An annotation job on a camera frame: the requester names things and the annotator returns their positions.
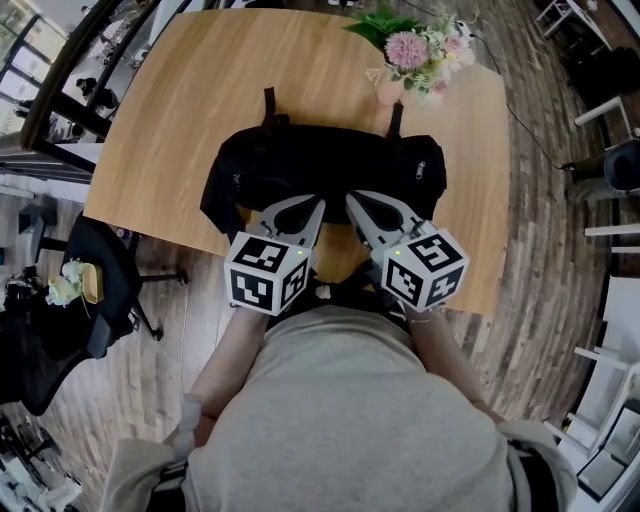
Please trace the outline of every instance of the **wooden table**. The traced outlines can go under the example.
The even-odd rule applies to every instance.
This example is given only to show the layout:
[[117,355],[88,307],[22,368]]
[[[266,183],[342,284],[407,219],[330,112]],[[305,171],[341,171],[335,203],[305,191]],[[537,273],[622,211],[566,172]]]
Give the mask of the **wooden table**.
[[[200,199],[221,143],[261,122],[265,87],[275,87],[278,110],[294,123],[386,133],[391,108],[377,103],[365,74],[383,65],[382,55],[341,30],[351,22],[268,9],[176,17],[120,106],[85,215],[225,255],[227,238],[200,212]],[[501,77],[478,65],[461,71],[441,105],[405,108],[401,134],[430,134],[444,150],[448,189],[434,223],[446,227],[471,259],[450,306],[492,316],[509,191]],[[326,281],[342,280],[367,257],[351,226],[325,224],[317,250],[316,270]]]

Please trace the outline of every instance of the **bag handle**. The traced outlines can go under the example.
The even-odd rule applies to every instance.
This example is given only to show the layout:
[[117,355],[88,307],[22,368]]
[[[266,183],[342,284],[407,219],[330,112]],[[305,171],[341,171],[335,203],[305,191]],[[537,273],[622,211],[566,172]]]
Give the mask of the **bag handle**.
[[393,104],[393,112],[391,114],[391,123],[389,123],[389,131],[387,132],[387,139],[391,142],[398,142],[402,137],[400,136],[400,125],[402,124],[402,111],[404,106],[399,101]]
[[287,114],[276,114],[276,92],[273,87],[264,90],[264,119],[262,126],[271,128],[275,125],[288,125],[289,116]]

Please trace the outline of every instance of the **gray t-shirt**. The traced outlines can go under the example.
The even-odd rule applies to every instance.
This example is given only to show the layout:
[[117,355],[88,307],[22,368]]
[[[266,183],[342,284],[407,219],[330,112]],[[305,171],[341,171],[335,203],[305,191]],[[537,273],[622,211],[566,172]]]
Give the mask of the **gray t-shirt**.
[[[383,317],[333,306],[269,331],[245,387],[188,457],[187,510],[528,511],[508,439],[543,455],[566,510],[575,476],[547,429],[496,427],[411,346]],[[146,503],[158,468],[176,457],[158,446],[119,446],[103,511]],[[137,450],[154,457],[141,462]],[[136,483],[123,486],[132,466]]]

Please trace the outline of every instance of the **wooden floor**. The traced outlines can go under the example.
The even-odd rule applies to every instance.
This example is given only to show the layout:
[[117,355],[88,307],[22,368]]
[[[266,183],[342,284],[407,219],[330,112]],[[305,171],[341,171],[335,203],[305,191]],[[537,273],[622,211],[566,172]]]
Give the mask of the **wooden floor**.
[[[295,7],[336,12],[323,2]],[[426,0],[412,0],[430,6]],[[446,2],[451,10],[454,3]],[[419,11],[398,4],[405,14]],[[473,0],[457,2],[457,12],[472,20]],[[367,0],[360,8],[372,8]],[[534,22],[531,1],[480,0],[472,30],[494,53],[510,105],[535,132],[557,164],[603,149],[595,127],[576,128],[572,119],[583,106],[566,85],[559,53]],[[491,66],[475,43],[479,60]],[[599,329],[597,307],[608,265],[606,239],[585,238],[585,225],[610,222],[610,204],[574,206],[564,198],[565,176],[544,159],[531,137],[511,118],[509,244],[497,313],[493,319],[448,311],[458,342],[478,369],[487,398],[508,417],[560,421],[573,404],[586,371],[573,357],[575,346],[590,347]],[[21,270],[26,239],[16,239],[16,216],[26,200],[0,196],[0,242],[10,249],[6,268]],[[80,207],[60,204],[64,238]],[[57,270],[59,255],[45,254],[41,275]],[[37,419],[63,449],[59,461],[84,482],[82,510],[97,510],[117,439],[136,436],[161,440],[178,420],[182,392],[188,390],[213,351],[231,311],[224,297],[218,257],[143,239],[141,270],[187,269],[191,284],[151,283],[141,302],[152,323],[161,322],[164,339],[146,333],[120,340],[97,361],[78,366],[47,413]],[[14,418],[19,406],[5,406]]]

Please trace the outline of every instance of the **railing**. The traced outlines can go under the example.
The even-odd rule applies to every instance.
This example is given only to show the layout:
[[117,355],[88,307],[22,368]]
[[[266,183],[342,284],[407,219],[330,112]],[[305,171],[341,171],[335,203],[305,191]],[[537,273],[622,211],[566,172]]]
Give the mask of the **railing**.
[[[70,155],[72,161],[80,158],[73,153]],[[92,173],[81,169],[83,165],[83,162],[78,161],[76,165],[69,165],[47,154],[25,151],[19,132],[0,137],[0,173],[89,183]]]
[[[132,22],[122,40],[113,47],[113,54],[109,62],[105,65],[100,77],[97,78],[96,86],[88,97],[87,104],[83,105],[65,94],[63,87],[81,59],[109,24],[110,17],[123,4],[123,0],[99,0],[94,5],[78,27],[69,35],[44,81],[41,84],[38,82],[38,94],[33,99],[20,132],[0,137],[0,173],[12,172],[41,179],[90,182],[95,164],[64,149],[64,147],[49,142],[47,140],[49,119],[52,113],[56,113],[82,127],[85,131],[94,134],[98,142],[104,141],[111,128],[111,121],[96,112],[99,107],[100,93],[107,88],[109,79],[125,55],[127,48],[161,1],[152,0]],[[168,23],[174,16],[182,13],[191,1],[183,0]],[[210,9],[213,5],[213,2],[205,3],[204,9]]]

